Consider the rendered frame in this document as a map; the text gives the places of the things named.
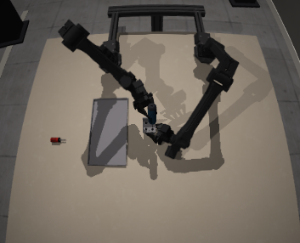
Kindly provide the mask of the red screwdriver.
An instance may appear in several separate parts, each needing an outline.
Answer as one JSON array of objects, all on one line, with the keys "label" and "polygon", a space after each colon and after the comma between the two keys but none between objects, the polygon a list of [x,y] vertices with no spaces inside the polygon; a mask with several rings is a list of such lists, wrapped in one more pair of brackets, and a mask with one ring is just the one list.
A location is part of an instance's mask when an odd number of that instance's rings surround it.
[{"label": "red screwdriver", "polygon": [[65,140],[65,139],[60,139],[60,138],[51,138],[50,141],[52,143],[57,143],[57,142],[60,142],[61,140]]}]

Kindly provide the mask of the grey l-shaped metal bracket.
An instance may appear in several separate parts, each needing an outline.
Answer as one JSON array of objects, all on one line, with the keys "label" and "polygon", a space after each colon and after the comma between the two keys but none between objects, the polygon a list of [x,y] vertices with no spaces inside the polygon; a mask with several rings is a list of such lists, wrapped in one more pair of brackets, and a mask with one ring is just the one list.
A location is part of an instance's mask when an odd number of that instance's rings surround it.
[{"label": "grey l-shaped metal bracket", "polygon": [[[145,122],[147,122],[147,124],[145,124]],[[147,130],[145,130],[145,128],[147,128]],[[154,130],[151,130],[151,128],[153,128]],[[148,118],[147,117],[143,117],[143,133],[155,133],[156,132],[156,124],[152,125],[149,124]]]}]

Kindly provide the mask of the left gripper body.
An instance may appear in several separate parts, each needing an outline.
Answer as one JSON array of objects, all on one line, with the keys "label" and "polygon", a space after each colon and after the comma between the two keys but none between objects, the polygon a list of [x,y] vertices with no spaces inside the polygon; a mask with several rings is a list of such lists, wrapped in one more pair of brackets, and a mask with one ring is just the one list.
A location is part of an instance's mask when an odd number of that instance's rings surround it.
[{"label": "left gripper body", "polygon": [[158,131],[156,136],[154,137],[155,142],[158,142],[159,145],[161,145],[162,141],[160,140],[161,133]]}]

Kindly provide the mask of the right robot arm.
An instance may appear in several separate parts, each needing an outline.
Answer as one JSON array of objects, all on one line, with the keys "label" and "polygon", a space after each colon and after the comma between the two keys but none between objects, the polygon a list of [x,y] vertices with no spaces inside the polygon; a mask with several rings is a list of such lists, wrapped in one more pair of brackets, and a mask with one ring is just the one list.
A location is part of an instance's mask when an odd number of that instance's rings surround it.
[{"label": "right robot arm", "polygon": [[136,78],[133,78],[133,73],[131,71],[129,71],[128,74],[118,66],[118,53],[112,53],[103,44],[97,46],[89,41],[87,37],[90,33],[87,30],[84,30],[79,23],[75,25],[70,20],[67,20],[65,26],[62,26],[58,33],[64,39],[62,43],[70,51],[74,52],[76,49],[80,49],[90,56],[93,61],[95,60],[98,65],[101,65],[100,68],[105,68],[121,86],[124,86],[125,90],[130,91],[134,100],[148,94],[140,79],[136,81]]}]

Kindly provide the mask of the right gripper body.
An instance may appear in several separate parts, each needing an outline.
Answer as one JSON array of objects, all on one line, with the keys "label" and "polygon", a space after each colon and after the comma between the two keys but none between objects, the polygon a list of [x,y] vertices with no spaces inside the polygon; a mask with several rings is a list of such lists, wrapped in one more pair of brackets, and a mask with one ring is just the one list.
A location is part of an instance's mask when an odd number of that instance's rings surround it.
[{"label": "right gripper body", "polygon": [[[145,96],[133,101],[133,108],[137,109],[137,105],[141,103],[141,105],[145,108],[148,106],[148,104],[150,103],[150,98],[153,96],[152,93],[148,93]],[[137,103],[137,104],[136,104]]]}]

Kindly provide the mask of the blue electric screwdriver body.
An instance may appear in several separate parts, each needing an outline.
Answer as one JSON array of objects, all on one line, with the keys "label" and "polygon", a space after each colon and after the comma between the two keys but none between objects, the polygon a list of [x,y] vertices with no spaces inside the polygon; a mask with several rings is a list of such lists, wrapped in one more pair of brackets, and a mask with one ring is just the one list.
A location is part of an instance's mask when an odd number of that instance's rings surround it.
[{"label": "blue electric screwdriver body", "polygon": [[153,125],[156,123],[156,105],[154,103],[150,103],[148,104],[148,121],[149,121],[149,124]]}]

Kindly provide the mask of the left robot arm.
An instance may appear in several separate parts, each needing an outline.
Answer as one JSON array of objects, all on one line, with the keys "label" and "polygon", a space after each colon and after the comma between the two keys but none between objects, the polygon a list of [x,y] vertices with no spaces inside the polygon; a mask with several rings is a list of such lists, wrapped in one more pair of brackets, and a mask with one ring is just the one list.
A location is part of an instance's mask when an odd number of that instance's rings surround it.
[{"label": "left robot arm", "polygon": [[[170,139],[171,145],[170,146],[168,145],[165,156],[170,157],[172,159],[175,158],[176,154],[178,153],[178,151],[180,151],[181,148],[184,150],[186,148],[189,148],[190,140],[192,139],[196,128],[198,127],[201,120],[203,119],[203,117],[211,107],[215,98],[217,98],[217,96],[223,90],[225,92],[228,92],[229,88],[231,87],[234,81],[234,79],[232,78],[239,65],[239,62],[227,56],[224,50],[225,46],[223,44],[217,42],[213,38],[211,38],[210,40],[210,38],[211,37],[207,39],[205,45],[204,44],[197,45],[197,51],[199,57],[209,58],[209,59],[214,59],[216,57],[220,62],[216,67],[216,69],[212,68],[209,75],[207,76],[207,81],[209,82],[209,86],[206,92],[202,96],[199,104],[195,107],[195,110],[191,114],[189,120],[180,128],[177,134],[171,136],[174,133],[174,131],[167,124],[161,124],[157,129],[161,133],[161,136],[159,137],[161,141],[164,141],[169,144],[169,139],[171,138]],[[215,82],[214,80],[217,82]],[[218,82],[223,85],[218,84]]]}]

